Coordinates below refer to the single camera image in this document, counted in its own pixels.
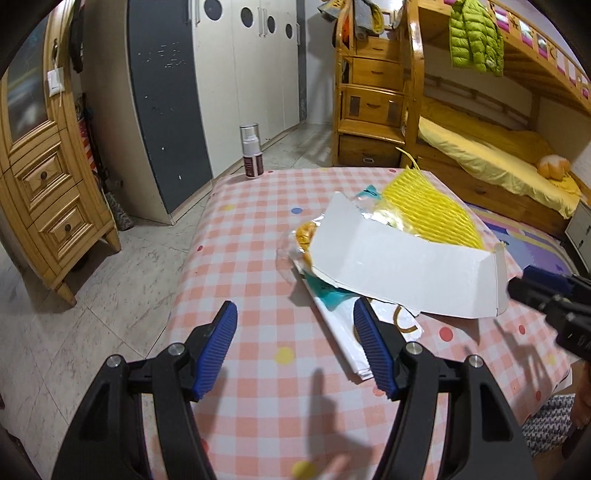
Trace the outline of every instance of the human hand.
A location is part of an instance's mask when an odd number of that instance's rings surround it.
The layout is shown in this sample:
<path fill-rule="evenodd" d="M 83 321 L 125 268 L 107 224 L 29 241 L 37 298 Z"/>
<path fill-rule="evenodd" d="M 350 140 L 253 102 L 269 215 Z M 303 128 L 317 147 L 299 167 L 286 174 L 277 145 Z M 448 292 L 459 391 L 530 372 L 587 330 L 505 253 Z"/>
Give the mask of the human hand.
<path fill-rule="evenodd" d="M 570 411 L 570 420 L 578 428 L 585 428 L 591 421 L 591 364 L 584 363 L 579 387 L 574 396 L 573 409 Z"/>

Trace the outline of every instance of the orange item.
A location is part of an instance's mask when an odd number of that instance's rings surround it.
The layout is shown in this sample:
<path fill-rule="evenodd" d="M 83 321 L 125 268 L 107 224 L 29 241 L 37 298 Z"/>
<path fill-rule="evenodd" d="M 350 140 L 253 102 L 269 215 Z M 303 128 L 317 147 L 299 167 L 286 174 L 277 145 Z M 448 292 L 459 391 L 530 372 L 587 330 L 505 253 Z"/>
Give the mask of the orange item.
<path fill-rule="evenodd" d="M 546 155 L 538 162 L 538 173 L 545 179 L 562 180 L 570 172 L 570 162 L 559 155 Z"/>

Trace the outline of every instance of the white wardrobe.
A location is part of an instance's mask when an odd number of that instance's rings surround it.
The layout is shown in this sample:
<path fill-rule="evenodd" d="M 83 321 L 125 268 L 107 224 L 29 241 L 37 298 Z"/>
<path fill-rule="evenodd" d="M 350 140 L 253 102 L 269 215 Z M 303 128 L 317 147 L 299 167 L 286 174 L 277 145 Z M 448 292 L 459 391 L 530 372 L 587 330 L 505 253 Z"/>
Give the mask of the white wardrobe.
<path fill-rule="evenodd" d="M 192 3 L 197 91 L 215 178 L 242 157 L 241 124 L 258 123 L 264 144 L 300 121 L 296 0 Z"/>

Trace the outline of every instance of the white cardboard box lid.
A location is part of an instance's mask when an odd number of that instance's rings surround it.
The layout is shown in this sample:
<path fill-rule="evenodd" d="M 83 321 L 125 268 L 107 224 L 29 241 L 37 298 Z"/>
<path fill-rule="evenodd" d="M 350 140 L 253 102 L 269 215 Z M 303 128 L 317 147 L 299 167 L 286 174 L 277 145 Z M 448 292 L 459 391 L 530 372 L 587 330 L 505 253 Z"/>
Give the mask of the white cardboard box lid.
<path fill-rule="evenodd" d="M 335 192 L 310 244 L 318 278 L 360 295 L 461 318 L 508 306 L 502 244 L 494 252 L 438 244 L 364 218 Z"/>

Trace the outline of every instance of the yellow mattress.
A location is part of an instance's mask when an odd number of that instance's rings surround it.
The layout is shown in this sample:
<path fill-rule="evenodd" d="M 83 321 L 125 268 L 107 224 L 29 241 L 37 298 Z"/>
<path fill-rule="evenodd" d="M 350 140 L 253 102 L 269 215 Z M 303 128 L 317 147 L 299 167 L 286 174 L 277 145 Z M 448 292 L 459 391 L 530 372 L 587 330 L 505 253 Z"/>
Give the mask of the yellow mattress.
<path fill-rule="evenodd" d="M 419 137 L 456 160 L 470 175 L 500 185 L 517 195 L 527 195 L 542 205 L 573 215 L 581 191 L 570 175 L 547 180 L 535 164 L 554 153 L 538 133 L 511 131 L 423 98 Z"/>

